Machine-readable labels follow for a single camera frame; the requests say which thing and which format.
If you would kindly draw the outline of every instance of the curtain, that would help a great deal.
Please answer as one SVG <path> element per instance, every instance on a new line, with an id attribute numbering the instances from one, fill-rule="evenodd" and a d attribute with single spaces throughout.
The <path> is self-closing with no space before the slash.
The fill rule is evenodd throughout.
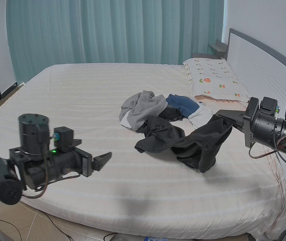
<path id="1" fill-rule="evenodd" d="M 224 0 L 7 0 L 18 82 L 54 64 L 181 64 L 221 40 Z"/>

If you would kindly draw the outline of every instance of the gray sweater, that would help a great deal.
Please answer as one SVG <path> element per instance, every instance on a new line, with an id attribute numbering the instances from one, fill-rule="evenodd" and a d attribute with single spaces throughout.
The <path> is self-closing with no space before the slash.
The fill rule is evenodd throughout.
<path id="1" fill-rule="evenodd" d="M 143 125 L 149 116 L 158 116 L 167 107 L 167 101 L 161 94 L 155 96 L 152 91 L 143 90 L 128 99 L 121 106 L 120 121 L 129 111 L 127 121 L 135 131 Z"/>

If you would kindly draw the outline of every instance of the mattress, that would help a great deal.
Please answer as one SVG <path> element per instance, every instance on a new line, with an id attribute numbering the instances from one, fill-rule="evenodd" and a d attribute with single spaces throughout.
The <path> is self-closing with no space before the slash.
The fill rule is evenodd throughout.
<path id="1" fill-rule="evenodd" d="M 118 114 L 122 103 L 143 89 L 189 96 L 184 66 L 54 65 L 9 98 L 0 107 L 1 157 L 20 146 L 17 118 L 23 113 L 48 116 L 51 133 L 54 127 L 72 128 L 74 138 L 82 139 L 78 147 L 93 156 L 113 153 L 89 178 L 51 184 L 41 198 L 22 201 L 66 220 L 126 234 L 215 239 L 248 232 L 276 238 L 286 216 L 286 182 L 277 159 L 251 159 L 235 129 L 204 174 L 178 162 L 171 151 L 139 153 L 134 146 L 144 135 L 121 126 Z M 213 101 L 206 106 L 213 103 L 214 110 L 221 108 Z M 194 130 L 188 119 L 173 124 L 186 135 Z M 252 151 L 264 152 L 259 144 Z"/>

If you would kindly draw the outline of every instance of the white bedsheet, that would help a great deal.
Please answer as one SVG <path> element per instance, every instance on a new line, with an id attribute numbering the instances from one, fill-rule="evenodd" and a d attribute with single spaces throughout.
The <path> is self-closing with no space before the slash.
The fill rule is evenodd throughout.
<path id="1" fill-rule="evenodd" d="M 23 202 L 91 227 L 133 235 L 214 239 L 245 232 L 271 238 L 286 216 L 286 183 L 274 156 L 253 160 L 244 136 L 233 130 L 217 162 L 202 174 L 170 151 L 140 154 L 144 138 L 120 125 L 121 104 L 143 89 L 189 96 L 184 66 L 153 64 L 54 65 L 0 107 L 0 156 L 20 146 L 17 118 L 49 117 L 50 131 L 67 126 L 79 148 L 97 156 L 112 151 L 100 172 L 52 184 L 40 199 Z M 188 119 L 174 122 L 186 135 Z M 263 146 L 253 149 L 264 153 Z"/>

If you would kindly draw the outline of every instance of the black baseboard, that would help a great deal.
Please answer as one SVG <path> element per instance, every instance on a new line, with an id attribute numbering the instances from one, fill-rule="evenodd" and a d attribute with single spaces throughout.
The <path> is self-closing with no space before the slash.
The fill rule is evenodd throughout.
<path id="1" fill-rule="evenodd" d="M 4 93 L 2 93 L 2 98 L 5 98 L 10 92 L 12 92 L 17 87 L 17 82 L 10 86 Z"/>

